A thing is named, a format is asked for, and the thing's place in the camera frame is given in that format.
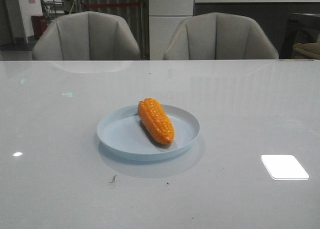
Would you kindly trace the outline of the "white cabinet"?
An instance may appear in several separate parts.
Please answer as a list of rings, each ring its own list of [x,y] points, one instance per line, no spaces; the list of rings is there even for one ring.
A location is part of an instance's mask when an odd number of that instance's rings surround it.
[[[194,0],[149,0],[149,59],[162,60],[178,24],[193,15]]]

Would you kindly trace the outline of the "light blue round plate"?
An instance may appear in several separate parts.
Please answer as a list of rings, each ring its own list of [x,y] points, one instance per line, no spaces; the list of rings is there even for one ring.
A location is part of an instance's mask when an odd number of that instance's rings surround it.
[[[200,133],[195,116],[181,108],[163,105],[172,122],[175,137],[171,144],[156,142],[138,116],[138,107],[118,109],[101,119],[97,136],[106,150],[122,159],[138,162],[167,160],[187,151]]]

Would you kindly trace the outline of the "right grey upholstered chair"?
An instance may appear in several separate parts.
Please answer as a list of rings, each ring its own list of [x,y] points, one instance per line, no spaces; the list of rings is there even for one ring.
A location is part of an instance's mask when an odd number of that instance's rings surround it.
[[[252,18],[212,12],[186,18],[175,30],[164,60],[276,60],[279,54]]]

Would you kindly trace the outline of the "left grey upholstered chair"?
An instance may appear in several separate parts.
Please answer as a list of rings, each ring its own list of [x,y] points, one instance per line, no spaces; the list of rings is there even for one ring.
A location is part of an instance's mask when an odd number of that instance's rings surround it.
[[[135,61],[139,45],[124,18],[85,11],[53,20],[32,50],[34,61]]]

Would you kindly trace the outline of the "grey upholstered chair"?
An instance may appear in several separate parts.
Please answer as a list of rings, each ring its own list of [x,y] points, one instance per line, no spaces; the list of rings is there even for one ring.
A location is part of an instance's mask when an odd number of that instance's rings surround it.
[[[53,20],[32,50],[34,61],[135,61],[139,45],[124,18],[85,11]]]
[[[279,54],[252,18],[212,12],[186,18],[175,30],[164,60],[276,60]]]

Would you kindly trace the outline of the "orange toy corn cob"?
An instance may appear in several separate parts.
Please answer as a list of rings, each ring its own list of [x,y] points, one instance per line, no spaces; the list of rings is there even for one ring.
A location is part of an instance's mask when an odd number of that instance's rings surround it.
[[[156,142],[169,145],[174,141],[173,124],[156,99],[141,100],[138,103],[137,112],[142,124]]]

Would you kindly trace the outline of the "grey counter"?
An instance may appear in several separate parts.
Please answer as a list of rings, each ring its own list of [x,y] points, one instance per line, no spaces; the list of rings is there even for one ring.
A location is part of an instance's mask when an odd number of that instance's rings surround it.
[[[258,22],[279,55],[291,14],[320,14],[320,0],[195,0],[193,14],[226,13]]]

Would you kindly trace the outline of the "red barrier belt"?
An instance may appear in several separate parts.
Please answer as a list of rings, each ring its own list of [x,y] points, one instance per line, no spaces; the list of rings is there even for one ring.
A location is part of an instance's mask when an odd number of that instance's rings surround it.
[[[84,4],[86,8],[122,8],[140,6],[140,2],[125,2],[125,3],[107,3],[107,4]]]

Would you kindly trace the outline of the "red bin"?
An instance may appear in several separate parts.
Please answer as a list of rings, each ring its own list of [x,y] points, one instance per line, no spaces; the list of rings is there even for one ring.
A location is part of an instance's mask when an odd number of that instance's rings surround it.
[[[38,40],[47,29],[47,21],[44,15],[36,14],[31,16],[34,37]]]

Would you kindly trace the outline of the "beige cushion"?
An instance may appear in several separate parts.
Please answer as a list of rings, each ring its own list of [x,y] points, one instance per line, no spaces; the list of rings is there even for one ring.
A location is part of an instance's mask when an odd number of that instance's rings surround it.
[[[296,43],[293,45],[293,50],[298,53],[299,57],[308,59],[320,59],[320,43]]]

